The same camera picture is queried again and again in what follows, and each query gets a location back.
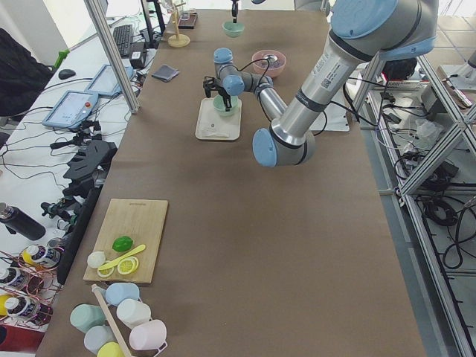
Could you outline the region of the green bowl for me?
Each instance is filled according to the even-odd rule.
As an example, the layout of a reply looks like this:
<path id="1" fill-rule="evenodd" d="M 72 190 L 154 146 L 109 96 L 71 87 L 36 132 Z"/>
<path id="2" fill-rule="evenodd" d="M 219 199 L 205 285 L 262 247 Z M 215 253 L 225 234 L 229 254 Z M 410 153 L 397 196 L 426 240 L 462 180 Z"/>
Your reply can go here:
<path id="1" fill-rule="evenodd" d="M 232 96 L 231 97 L 231 108 L 237 108 L 237 104 L 238 104 L 238 97 L 237 96 Z M 226 110 L 226 107 L 225 107 L 225 102 L 223 100 L 223 97 L 221 95 L 217 95 L 213 98 L 213 107 L 215 110 Z"/>
<path id="2" fill-rule="evenodd" d="M 225 109 L 224 110 L 216 110 L 217 113 L 219 114 L 220 117 L 223 117 L 223 118 L 227 118 L 227 117 L 230 117 L 232 115 L 234 115 L 236 112 L 237 112 L 237 109 L 236 108 L 230 108 L 228 111 L 226 111 Z"/>
<path id="3" fill-rule="evenodd" d="M 227 21 L 222 23 L 222 29 L 226 36 L 237 38 L 242 35 L 245 25 L 241 22 Z"/>

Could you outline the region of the green bowl on tray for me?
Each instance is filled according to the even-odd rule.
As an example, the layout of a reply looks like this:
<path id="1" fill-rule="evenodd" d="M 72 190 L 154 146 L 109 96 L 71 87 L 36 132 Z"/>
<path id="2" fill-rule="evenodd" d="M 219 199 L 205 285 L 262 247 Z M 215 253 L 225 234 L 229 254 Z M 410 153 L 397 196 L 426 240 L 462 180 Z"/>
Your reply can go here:
<path id="1" fill-rule="evenodd" d="M 224 110 L 216 110 L 217 113 L 219 114 L 220 117 L 223 117 L 223 118 L 227 118 L 227 117 L 230 117 L 232 115 L 234 115 L 236 112 L 237 112 L 237 109 L 236 108 L 230 108 L 228 111 L 226 111 L 225 109 Z"/>

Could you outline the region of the cream serving tray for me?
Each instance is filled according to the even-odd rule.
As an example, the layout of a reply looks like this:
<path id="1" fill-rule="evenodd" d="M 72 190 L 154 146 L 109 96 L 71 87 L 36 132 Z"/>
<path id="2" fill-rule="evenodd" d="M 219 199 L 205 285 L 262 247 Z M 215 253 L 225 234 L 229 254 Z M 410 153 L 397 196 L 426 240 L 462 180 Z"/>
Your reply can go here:
<path id="1" fill-rule="evenodd" d="M 203 141 L 235 141 L 241 130 L 242 101 L 238 98 L 237 112 L 227 118 L 220 117 L 213 107 L 213 98 L 201 101 L 195 136 Z"/>

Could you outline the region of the grey folded cloth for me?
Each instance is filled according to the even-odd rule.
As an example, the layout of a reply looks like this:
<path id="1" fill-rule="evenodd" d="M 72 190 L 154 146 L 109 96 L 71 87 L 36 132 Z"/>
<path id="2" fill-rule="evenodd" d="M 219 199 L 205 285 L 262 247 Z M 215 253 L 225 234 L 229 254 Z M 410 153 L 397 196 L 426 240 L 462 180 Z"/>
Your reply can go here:
<path id="1" fill-rule="evenodd" d="M 152 77 L 162 82 L 168 83 L 180 74 L 177 68 L 169 65 L 161 65 L 155 72 L 152 73 Z"/>

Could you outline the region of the wooden mug tree stand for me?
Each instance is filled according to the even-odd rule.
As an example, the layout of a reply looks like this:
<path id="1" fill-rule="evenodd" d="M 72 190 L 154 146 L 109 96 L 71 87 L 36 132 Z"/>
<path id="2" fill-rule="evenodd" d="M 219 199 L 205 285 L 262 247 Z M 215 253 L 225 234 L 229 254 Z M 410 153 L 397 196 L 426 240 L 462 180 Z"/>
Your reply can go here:
<path id="1" fill-rule="evenodd" d="M 170 2 L 170 9 L 172 11 L 171 19 L 174 29 L 174 34 L 167 39 L 167 43 L 172 48 L 183 48 L 190 44 L 190 38 L 180 33 L 179 31 L 179 7 L 182 6 L 182 3 L 175 3 L 174 1 Z"/>

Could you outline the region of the black keyboard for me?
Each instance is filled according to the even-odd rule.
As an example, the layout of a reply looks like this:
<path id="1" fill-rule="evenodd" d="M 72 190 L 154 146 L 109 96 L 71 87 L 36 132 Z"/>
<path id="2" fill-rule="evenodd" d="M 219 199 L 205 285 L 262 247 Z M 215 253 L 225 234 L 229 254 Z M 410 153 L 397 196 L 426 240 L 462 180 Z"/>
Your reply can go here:
<path id="1" fill-rule="evenodd" d="M 130 55 L 130 48 L 133 37 L 132 25 L 121 25 L 113 29 L 113 39 L 117 46 L 118 52 L 122 58 L 127 58 Z"/>

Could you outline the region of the wooden cutting board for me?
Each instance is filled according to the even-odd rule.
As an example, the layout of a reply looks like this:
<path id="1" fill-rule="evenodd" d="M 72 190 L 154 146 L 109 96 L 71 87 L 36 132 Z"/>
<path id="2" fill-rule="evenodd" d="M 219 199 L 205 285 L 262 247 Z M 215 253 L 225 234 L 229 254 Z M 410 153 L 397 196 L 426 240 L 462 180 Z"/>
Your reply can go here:
<path id="1" fill-rule="evenodd" d="M 117 267 L 98 274 L 88 267 L 83 279 L 151 283 L 167 209 L 167 200 L 112 199 L 92 251 L 103 252 L 108 261 L 130 254 L 138 259 L 138 267 L 129 274 L 121 274 Z"/>

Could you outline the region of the green lime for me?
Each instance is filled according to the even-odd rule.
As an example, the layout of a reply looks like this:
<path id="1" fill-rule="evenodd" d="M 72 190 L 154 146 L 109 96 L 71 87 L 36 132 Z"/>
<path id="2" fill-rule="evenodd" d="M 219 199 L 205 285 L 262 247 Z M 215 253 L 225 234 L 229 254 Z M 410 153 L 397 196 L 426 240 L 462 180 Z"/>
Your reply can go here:
<path id="1" fill-rule="evenodd" d="M 121 236 L 114 240 L 112 243 L 112 249 L 116 252 L 125 252 L 128 251 L 134 244 L 134 241 L 131 237 Z"/>

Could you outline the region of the lemon slice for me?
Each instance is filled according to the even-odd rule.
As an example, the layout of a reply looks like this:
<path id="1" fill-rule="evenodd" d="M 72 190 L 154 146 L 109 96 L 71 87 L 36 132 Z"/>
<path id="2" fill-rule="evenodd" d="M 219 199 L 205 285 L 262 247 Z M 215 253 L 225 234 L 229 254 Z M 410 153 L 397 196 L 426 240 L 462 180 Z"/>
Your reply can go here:
<path id="1" fill-rule="evenodd" d="M 139 259 L 136 256 L 131 256 L 122 259 L 117 265 L 117 270 L 120 275 L 129 275 L 134 273 L 138 267 Z"/>
<path id="2" fill-rule="evenodd" d="M 101 278 L 107 278 L 110 277 L 115 271 L 115 267 L 109 267 L 109 268 L 97 268 L 97 275 Z"/>

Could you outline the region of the white garlic bulb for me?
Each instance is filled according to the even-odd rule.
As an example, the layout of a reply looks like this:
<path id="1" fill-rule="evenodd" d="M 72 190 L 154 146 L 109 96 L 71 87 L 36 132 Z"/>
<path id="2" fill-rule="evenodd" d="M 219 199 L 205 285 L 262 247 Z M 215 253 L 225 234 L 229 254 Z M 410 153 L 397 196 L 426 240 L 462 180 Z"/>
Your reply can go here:
<path id="1" fill-rule="evenodd" d="M 87 257 L 87 265 L 89 268 L 99 268 L 106 261 L 106 255 L 104 251 L 93 251 Z"/>

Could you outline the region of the blue plastic cup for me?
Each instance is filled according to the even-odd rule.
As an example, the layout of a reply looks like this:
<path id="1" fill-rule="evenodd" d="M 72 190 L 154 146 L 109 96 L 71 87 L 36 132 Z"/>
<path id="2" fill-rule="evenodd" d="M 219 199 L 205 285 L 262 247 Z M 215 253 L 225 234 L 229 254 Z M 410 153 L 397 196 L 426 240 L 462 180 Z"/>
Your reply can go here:
<path id="1" fill-rule="evenodd" d="M 126 299 L 140 300 L 140 289 L 135 283 L 113 283 L 106 289 L 105 299 L 113 306 Z"/>

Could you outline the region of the white plastic cup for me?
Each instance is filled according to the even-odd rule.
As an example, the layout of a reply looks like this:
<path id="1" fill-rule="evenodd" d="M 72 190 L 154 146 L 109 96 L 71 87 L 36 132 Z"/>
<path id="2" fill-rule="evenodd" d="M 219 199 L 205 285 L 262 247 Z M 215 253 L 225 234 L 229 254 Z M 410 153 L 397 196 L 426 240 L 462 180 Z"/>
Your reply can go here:
<path id="1" fill-rule="evenodd" d="M 147 304 L 130 298 L 119 303 L 116 314 L 119 320 L 130 329 L 146 323 L 152 316 L 151 309 Z"/>

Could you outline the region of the pink plastic cup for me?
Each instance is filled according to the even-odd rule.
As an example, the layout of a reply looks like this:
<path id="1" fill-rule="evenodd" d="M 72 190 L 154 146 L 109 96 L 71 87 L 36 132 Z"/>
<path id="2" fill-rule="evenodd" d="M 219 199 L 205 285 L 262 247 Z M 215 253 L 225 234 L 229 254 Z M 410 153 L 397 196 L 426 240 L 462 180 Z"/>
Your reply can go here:
<path id="1" fill-rule="evenodd" d="M 161 320 L 151 320 L 134 327 L 129 334 L 134 350 L 160 350 L 167 347 L 167 328 Z"/>

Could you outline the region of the yellow plastic cup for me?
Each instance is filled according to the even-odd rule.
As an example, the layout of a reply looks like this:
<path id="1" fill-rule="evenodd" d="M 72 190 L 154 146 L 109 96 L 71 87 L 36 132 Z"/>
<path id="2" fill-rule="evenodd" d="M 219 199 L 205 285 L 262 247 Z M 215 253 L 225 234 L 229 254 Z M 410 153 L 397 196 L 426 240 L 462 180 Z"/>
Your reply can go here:
<path id="1" fill-rule="evenodd" d="M 111 341 L 98 350 L 97 357 L 124 357 L 124 354 L 119 343 Z"/>

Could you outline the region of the aluminium frame post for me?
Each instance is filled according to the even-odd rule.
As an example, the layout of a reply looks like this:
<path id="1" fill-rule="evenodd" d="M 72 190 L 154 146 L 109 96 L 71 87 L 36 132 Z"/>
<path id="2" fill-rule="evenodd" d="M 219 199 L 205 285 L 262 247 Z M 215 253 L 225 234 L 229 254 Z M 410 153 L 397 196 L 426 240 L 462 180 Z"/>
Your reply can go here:
<path id="1" fill-rule="evenodd" d="M 126 75 L 126 70 L 107 24 L 105 13 L 100 2 L 98 0 L 84 0 L 83 2 L 89 12 L 90 19 L 96 29 L 103 50 L 105 51 L 109 64 L 116 76 L 122 94 L 126 99 L 129 110 L 132 114 L 135 114 L 140 108 L 139 102 L 132 90 L 130 80 Z"/>

